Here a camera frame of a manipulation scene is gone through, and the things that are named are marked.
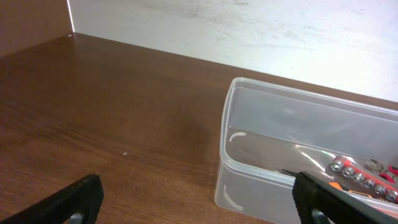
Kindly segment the orange socket bit holder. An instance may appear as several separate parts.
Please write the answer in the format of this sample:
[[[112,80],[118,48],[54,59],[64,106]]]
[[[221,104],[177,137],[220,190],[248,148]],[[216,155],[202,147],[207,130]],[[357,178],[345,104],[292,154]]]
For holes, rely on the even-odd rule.
[[[396,204],[397,183],[367,170],[367,161],[360,164],[347,156],[336,156],[328,167],[332,177],[329,184],[336,189]]]

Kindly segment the red handled cutting pliers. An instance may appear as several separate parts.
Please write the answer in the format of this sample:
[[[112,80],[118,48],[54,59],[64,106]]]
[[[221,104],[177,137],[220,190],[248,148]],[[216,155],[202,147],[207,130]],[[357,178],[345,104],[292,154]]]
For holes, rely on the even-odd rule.
[[[366,162],[366,168],[370,172],[375,173],[379,177],[391,182],[397,183],[397,167],[393,165],[385,165],[374,159],[370,159]]]

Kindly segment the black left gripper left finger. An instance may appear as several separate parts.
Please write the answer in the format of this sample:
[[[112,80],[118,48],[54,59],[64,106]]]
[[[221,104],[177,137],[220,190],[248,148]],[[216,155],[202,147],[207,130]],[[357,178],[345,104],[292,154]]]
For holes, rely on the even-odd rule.
[[[98,174],[89,174],[32,206],[4,219],[1,224],[95,224],[104,199]]]

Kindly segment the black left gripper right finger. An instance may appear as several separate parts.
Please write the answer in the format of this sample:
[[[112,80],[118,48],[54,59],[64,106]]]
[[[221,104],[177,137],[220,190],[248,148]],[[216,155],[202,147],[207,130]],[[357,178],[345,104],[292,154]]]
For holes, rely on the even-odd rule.
[[[304,224],[397,224],[396,218],[372,208],[307,172],[295,175],[292,196],[300,221]]]

